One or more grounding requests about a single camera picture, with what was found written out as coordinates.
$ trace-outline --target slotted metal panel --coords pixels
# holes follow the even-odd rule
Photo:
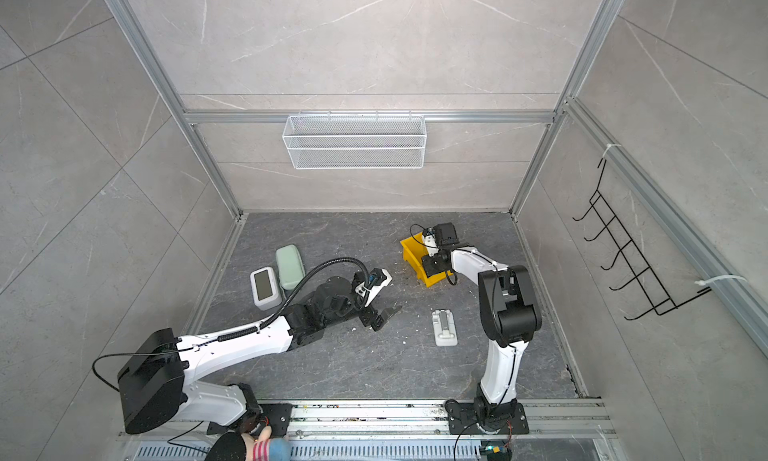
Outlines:
[[[453,460],[454,439],[377,441],[293,441],[291,461]],[[480,459],[480,441],[459,440],[456,459]]]
[[[189,447],[210,450],[210,445],[203,441],[183,441],[179,444],[187,447],[174,446],[165,441],[142,441],[134,461],[202,461],[205,453]]]
[[[296,169],[421,168],[424,116],[344,113],[289,116],[283,141]]]

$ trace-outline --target plush toy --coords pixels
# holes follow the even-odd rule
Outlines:
[[[269,426],[261,430],[258,439],[248,433],[225,433],[216,440],[205,461],[290,461],[288,442],[270,436]]]

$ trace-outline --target gray marble floor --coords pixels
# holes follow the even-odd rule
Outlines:
[[[485,255],[507,264],[524,264],[509,215],[502,213],[260,213],[251,214],[226,267],[203,323],[203,332],[261,319],[248,275],[275,264],[275,250],[294,244],[309,271],[339,256],[357,257],[382,267],[392,283],[374,301],[379,310],[403,309],[378,333],[358,320],[326,329],[325,336],[301,349],[237,364],[210,375],[216,383],[249,383],[260,399],[470,398],[485,370],[488,339],[478,315],[477,287],[467,278],[427,288],[402,260],[400,240],[412,223],[453,222],[458,236]],[[354,267],[327,268],[305,288],[309,293],[331,275],[351,278]],[[430,313],[453,312],[458,346],[437,347]],[[521,398],[576,397],[570,374],[546,313],[522,362]]]

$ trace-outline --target gray display screen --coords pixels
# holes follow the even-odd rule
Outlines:
[[[256,294],[259,295],[260,301],[272,296],[272,286],[270,286],[269,273],[266,271],[260,271],[254,274],[254,281],[256,282]]]

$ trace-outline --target mesh basket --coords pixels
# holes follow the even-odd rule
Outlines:
[[[323,114],[289,116],[283,141],[296,169],[421,168],[423,116]]]

